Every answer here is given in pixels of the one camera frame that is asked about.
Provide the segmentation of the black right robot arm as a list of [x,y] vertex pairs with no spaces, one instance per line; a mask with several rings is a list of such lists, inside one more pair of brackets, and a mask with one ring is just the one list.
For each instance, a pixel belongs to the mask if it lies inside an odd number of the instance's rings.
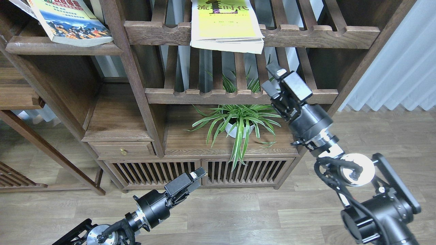
[[274,63],[266,68],[273,80],[264,82],[263,90],[288,123],[293,144],[315,157],[314,171],[336,192],[343,205],[340,216],[355,242],[419,244],[408,225],[421,206],[387,159],[380,153],[345,152],[329,132],[332,118],[322,106],[308,102],[312,90],[299,74]]

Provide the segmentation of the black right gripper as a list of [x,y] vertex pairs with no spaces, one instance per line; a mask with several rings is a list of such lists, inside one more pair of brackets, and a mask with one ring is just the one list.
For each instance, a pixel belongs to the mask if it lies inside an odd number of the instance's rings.
[[334,136],[328,128],[332,118],[319,104],[307,104],[312,90],[295,71],[287,71],[278,64],[266,65],[266,69],[277,81],[270,81],[261,87],[268,94],[271,106],[288,122],[296,139],[291,145],[304,145],[309,150],[328,150],[334,145]]

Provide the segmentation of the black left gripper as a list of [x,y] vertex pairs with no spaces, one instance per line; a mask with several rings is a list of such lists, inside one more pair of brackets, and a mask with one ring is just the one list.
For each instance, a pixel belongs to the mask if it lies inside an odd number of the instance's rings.
[[201,179],[207,172],[202,167],[198,170],[200,176],[197,177],[195,171],[183,173],[166,184],[162,193],[151,190],[140,198],[133,196],[138,207],[133,213],[133,227],[153,229],[167,219],[171,208],[183,202],[190,193],[201,186]]

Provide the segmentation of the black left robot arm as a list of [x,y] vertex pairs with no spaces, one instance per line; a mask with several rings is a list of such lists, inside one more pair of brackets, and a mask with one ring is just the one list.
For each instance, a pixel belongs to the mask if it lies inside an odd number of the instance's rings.
[[112,224],[92,224],[86,219],[55,242],[56,245],[136,245],[135,236],[143,228],[150,231],[170,217],[170,209],[183,202],[201,186],[206,171],[200,167],[183,173],[165,185],[165,192],[151,190],[142,197],[134,196],[137,210],[126,213],[124,219]]

